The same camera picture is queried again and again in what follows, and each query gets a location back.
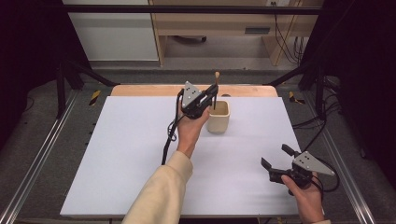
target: sleeve cuff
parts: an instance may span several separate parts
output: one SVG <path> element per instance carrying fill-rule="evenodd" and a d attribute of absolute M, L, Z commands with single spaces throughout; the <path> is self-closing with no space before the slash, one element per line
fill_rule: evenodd
<path fill-rule="evenodd" d="M 320 222 L 315 222 L 313 224 L 331 224 L 330 220 L 324 220 L 324 221 L 320 221 Z"/>
<path fill-rule="evenodd" d="M 182 152 L 175 151 L 166 165 L 175 169 L 186 183 L 189 181 L 192 175 L 192 163 Z"/>

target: aluminum rail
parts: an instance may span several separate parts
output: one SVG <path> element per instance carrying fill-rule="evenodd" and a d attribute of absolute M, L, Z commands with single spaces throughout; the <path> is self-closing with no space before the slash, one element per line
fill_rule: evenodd
<path fill-rule="evenodd" d="M 44 5 L 48 10 L 72 13 L 193 13 L 193 14 L 271 14 L 333 15 L 339 10 L 322 7 L 237 7 L 237 6 L 146 6 L 146 5 Z"/>
<path fill-rule="evenodd" d="M 304 98 L 306 99 L 312 114 L 316 116 L 317 113 L 314 107 L 314 99 L 312 94 L 304 92 Z M 344 162 L 337 145 L 332 140 L 332 136 L 330 135 L 326 127 L 323 129 L 322 136 L 323 143 L 327 148 L 327 151 L 330 155 L 330 158 L 332 159 L 335 169 L 340 175 L 341 183 L 344 186 L 346 195 L 348 196 L 355 210 L 359 222 L 361 224 L 374 224 L 375 219 L 370 211 L 370 208 L 364 200 L 363 195 L 361 194 L 361 191 L 359 190 L 352 173 L 349 172 L 347 164 Z"/>
<path fill-rule="evenodd" d="M 8 204 L 7 208 L 3 211 L 0 216 L 0 224 L 12 224 L 17 218 L 18 213 L 21 211 L 21 208 L 30 193 L 30 190 L 33 187 L 33 184 L 37 180 L 37 177 L 50 154 L 53 145 L 55 144 L 56 139 L 59 136 L 72 108 L 75 104 L 78 96 L 78 91 L 72 91 L 67 104 L 68 107 L 64 111 L 63 115 L 56 119 L 49 134 L 35 156 L 35 160 L 32 162 L 28 172 L 26 173 L 24 179 L 22 180 L 19 188 L 14 194 L 11 202 Z"/>

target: paper cup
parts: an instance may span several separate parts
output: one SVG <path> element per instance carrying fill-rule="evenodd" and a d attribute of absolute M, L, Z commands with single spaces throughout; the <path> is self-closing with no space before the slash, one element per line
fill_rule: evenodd
<path fill-rule="evenodd" d="M 225 133 L 230 120 L 230 107 L 226 101 L 217 101 L 216 109 L 210 106 L 206 128 L 210 133 Z"/>

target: wooden table edge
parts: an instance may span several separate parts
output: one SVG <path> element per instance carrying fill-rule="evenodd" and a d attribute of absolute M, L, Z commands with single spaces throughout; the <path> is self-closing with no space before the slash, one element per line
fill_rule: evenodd
<path fill-rule="evenodd" d="M 210 85 L 195 85 L 199 90 L 206 90 Z M 149 84 L 118 85 L 110 96 L 177 96 L 184 85 Z M 218 96 L 239 97 L 277 97 L 273 86 L 263 85 L 219 85 Z"/>

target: human arm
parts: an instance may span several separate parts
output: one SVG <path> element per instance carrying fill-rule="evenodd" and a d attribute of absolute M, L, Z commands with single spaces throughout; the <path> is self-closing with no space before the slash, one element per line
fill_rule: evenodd
<path fill-rule="evenodd" d="M 282 181 L 293 193 L 297 202 L 300 219 L 304 224 L 330 223 L 330 220 L 325 220 L 323 216 L 321 195 L 320 195 L 321 193 L 315 185 L 311 184 L 310 187 L 307 189 L 300 189 L 294 183 L 294 181 L 286 175 L 282 175 Z"/>
<path fill-rule="evenodd" d="M 206 110 L 199 119 L 186 117 L 179 121 L 177 151 L 150 177 L 122 223 L 178 223 L 192 174 L 190 157 L 208 113 Z"/>

